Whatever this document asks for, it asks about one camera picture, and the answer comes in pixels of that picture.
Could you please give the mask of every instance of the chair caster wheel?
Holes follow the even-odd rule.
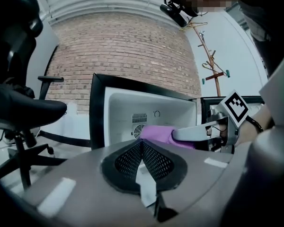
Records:
[[[53,155],[53,148],[52,147],[47,148],[47,152],[48,154]]]

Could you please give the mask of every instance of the ceiling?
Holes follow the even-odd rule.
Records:
[[[50,24],[90,13],[126,12],[162,21],[174,27],[176,23],[163,12],[163,0],[38,0],[40,16]]]

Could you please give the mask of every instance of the brick wall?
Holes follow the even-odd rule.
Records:
[[[86,15],[53,26],[60,44],[48,76],[64,77],[47,98],[74,101],[88,114],[93,73],[152,83],[191,97],[201,94],[195,60],[182,31],[127,14]]]

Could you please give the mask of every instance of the floor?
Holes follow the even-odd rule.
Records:
[[[79,146],[61,144],[59,142],[49,140],[42,136],[37,137],[37,145],[42,145],[45,143],[48,143],[49,146],[53,147],[54,152],[55,152],[55,157],[58,157],[58,158],[69,159],[81,153],[91,151],[91,149],[87,147],[79,147]],[[0,142],[0,165],[4,163],[6,160],[8,160],[9,158],[8,148],[16,149],[16,146],[8,147],[7,144],[2,140]],[[51,155],[49,155],[46,150],[41,152],[39,155],[51,157]],[[53,167],[51,166],[32,166],[30,170],[31,182],[34,183],[38,178],[42,177],[43,175],[45,175],[52,169]],[[19,169],[3,177],[1,179],[1,184],[19,196],[22,196],[24,192],[23,186],[21,183]]]

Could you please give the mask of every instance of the white tape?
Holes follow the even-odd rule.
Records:
[[[76,185],[76,181],[63,177],[61,182],[42,201],[37,210],[47,218],[54,217],[64,206]]]
[[[210,164],[212,166],[217,166],[217,167],[220,167],[220,168],[226,168],[228,163],[225,163],[225,162],[222,162],[222,161],[217,161],[217,160],[214,160],[214,159],[211,159],[211,158],[207,158],[205,159],[204,161],[206,164]]]

